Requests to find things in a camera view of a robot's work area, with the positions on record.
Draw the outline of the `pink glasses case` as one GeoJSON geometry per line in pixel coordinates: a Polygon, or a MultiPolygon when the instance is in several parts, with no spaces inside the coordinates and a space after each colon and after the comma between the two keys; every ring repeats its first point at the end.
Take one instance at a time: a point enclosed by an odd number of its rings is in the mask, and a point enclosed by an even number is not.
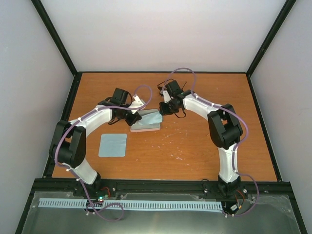
{"type": "Polygon", "coordinates": [[[157,131],[160,129],[160,124],[149,124],[149,125],[139,125],[138,121],[130,127],[131,132],[147,132],[147,131],[157,131]]]}

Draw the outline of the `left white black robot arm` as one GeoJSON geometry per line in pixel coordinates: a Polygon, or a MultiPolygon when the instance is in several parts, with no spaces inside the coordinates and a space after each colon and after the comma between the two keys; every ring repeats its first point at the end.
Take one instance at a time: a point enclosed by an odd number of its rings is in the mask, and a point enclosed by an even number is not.
{"type": "Polygon", "coordinates": [[[86,159],[86,139],[90,133],[103,124],[125,120],[132,126],[141,120],[138,113],[146,102],[138,95],[116,88],[111,97],[98,103],[94,109],[71,121],[57,123],[49,154],[57,166],[66,168],[76,179],[83,182],[84,190],[90,196],[101,192],[100,174],[86,159]]]}

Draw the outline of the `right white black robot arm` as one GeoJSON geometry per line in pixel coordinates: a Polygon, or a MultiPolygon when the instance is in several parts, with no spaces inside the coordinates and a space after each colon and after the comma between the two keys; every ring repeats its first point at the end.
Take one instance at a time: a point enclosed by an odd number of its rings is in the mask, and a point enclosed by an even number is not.
{"type": "Polygon", "coordinates": [[[218,190],[223,197],[233,195],[241,182],[236,146],[243,134],[240,122],[234,116],[233,106],[218,106],[208,102],[191,90],[184,91],[176,80],[163,84],[157,86],[159,94],[164,98],[159,103],[161,115],[177,116],[179,111],[188,110],[207,120],[211,140],[219,152],[218,190]]]}

